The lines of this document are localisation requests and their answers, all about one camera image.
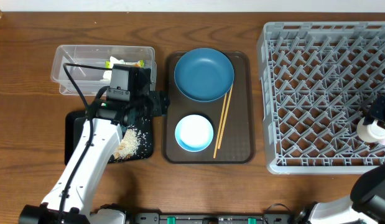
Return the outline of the green yellow snack wrapper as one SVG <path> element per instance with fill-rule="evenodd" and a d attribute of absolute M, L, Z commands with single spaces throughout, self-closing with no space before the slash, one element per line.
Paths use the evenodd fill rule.
<path fill-rule="evenodd" d="M 129 65 L 129 66 L 134 66 L 134 67 L 143 67 L 144 66 L 144 61 L 143 60 L 139 60 L 138 62 L 124 62 L 124 61 L 111 62 L 111 61 L 106 61 L 105 62 L 105 67 L 106 68 L 112 68 L 114 64 Z"/>

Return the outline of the white tissue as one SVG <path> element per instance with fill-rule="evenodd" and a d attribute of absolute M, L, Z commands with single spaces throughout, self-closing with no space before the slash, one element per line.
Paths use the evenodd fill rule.
<path fill-rule="evenodd" d="M 114 64 L 122 64 L 122 65 L 129 65 L 128 62 L 125 62 L 124 60 L 118 60 L 115 57 L 110 56 L 109 61 L 105 62 L 105 68 L 113 68 Z M 110 81 L 112 76 L 111 70 L 104 71 L 103 78 L 101 81 Z"/>

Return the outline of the dark blue plate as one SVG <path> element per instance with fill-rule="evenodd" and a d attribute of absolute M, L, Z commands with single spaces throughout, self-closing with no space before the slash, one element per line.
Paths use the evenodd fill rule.
<path fill-rule="evenodd" d="M 216 101 L 231 90 L 235 73 L 231 60 L 219 50 L 198 48 L 183 54 L 176 63 L 174 81 L 191 100 Z"/>

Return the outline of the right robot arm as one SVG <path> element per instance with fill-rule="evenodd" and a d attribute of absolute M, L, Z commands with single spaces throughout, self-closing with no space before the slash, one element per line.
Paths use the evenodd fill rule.
<path fill-rule="evenodd" d="M 358 137 L 385 146 L 385 96 L 373 101 L 357 127 Z M 294 223 L 385 223 L 385 164 L 364 173 L 349 196 L 314 203 L 302 210 Z"/>

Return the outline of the light blue bowl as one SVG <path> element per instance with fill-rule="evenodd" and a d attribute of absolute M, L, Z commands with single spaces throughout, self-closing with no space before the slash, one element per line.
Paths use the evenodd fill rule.
<path fill-rule="evenodd" d="M 191 114 L 183 117 L 175 127 L 177 144 L 188 152 L 200 152 L 212 142 L 214 129 L 204 116 Z"/>

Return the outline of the cream plastic cup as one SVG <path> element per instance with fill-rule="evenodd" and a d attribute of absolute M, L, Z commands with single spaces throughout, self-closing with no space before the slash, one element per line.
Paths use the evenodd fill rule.
<path fill-rule="evenodd" d="M 378 126 L 378 120 L 374 120 L 371 124 L 364 124 L 365 119 L 362 118 L 357 125 L 358 137 L 367 143 L 380 142 L 385 139 L 385 129 Z"/>

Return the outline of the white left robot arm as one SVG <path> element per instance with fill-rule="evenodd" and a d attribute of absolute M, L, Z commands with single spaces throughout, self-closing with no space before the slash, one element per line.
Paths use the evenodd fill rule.
<path fill-rule="evenodd" d="M 91 212 L 92 200 L 110 157 L 128 127 L 139 119 L 166 114 L 170 104 L 163 91 L 132 96 L 128 101 L 99 91 L 86 110 L 78 144 L 55 187 L 39 206 L 26 205 L 19 223 L 126 223 L 125 211 L 115 205 Z"/>

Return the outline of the pile of cooked rice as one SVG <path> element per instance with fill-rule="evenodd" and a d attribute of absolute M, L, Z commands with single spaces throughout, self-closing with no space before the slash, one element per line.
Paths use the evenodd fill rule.
<path fill-rule="evenodd" d="M 147 155 L 147 134 L 137 128 L 126 131 L 113 156 L 116 161 L 125 161 L 132 157 L 143 158 Z"/>

